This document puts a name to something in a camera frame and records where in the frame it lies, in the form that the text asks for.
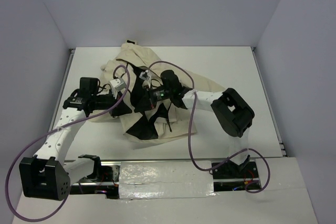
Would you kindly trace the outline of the beige jacket black lining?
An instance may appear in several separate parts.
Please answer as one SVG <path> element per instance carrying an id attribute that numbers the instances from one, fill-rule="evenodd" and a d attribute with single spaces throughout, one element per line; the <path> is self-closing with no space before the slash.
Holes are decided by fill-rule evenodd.
<path id="1" fill-rule="evenodd" d="M 180 139 L 188 134 L 188 130 L 196 133 L 196 127 L 189 125 L 190 112 L 177 108 L 170 100 L 159 101 L 153 110 L 134 112 L 144 95 L 143 87 L 147 84 L 139 75 L 147 68 L 151 69 L 152 84 L 155 87 L 162 83 L 161 73 L 171 69 L 184 86 L 194 86 L 198 91 L 224 91 L 223 86 L 211 79 L 191 71 L 184 73 L 175 67 L 161 63 L 158 55 L 148 47 L 125 42 L 121 46 L 120 53 L 101 66 L 100 80 L 103 84 L 108 83 L 113 77 L 131 81 L 128 94 L 119 104 L 119 107 L 124 107 L 129 112 L 116 115 L 117 110 L 114 109 L 92 119 L 92 122 L 109 122 L 119 118 L 123 133 L 129 141 L 138 144 L 140 148 Z"/>

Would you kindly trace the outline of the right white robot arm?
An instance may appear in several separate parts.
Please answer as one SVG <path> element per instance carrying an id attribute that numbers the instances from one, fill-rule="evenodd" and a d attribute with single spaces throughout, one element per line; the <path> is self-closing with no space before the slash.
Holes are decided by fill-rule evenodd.
<path id="1" fill-rule="evenodd" d="M 162 84 L 159 87 L 146 89 L 148 99 L 152 105 L 156 105 L 159 101 L 170 100 L 177 108 L 191 111 L 187 144 L 193 165 L 204 172 L 213 172 L 224 166 L 231 176 L 242 176 L 250 161 L 245 135 L 252 126 L 255 117 L 253 109 L 233 88 L 222 92 L 197 91 L 194 81 L 192 81 L 191 87 L 187 87 L 179 81 L 172 70 L 163 71 L 161 80 Z M 191 130 L 194 113 L 197 109 L 213 112 L 221 128 L 232 141 L 229 145 L 229 156 L 211 168 L 198 166 L 192 153 Z"/>

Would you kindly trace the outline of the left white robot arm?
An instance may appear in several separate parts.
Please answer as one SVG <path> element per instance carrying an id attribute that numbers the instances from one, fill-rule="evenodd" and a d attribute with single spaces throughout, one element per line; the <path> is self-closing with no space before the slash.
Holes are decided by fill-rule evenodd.
<path id="1" fill-rule="evenodd" d="M 97 78 L 80 78 L 79 88 L 73 91 L 63 104 L 59 121 L 43 146 L 33 157 L 24 157 L 19 164 L 23 193 L 26 197 L 63 200 L 71 186 L 82 178 L 97 181 L 103 168 L 97 155 L 82 154 L 71 164 L 65 157 L 80 128 L 91 118 L 93 111 L 99 115 L 110 113 L 121 105 L 128 84 L 121 78 L 108 82 L 109 91 L 100 93 L 102 87 Z"/>

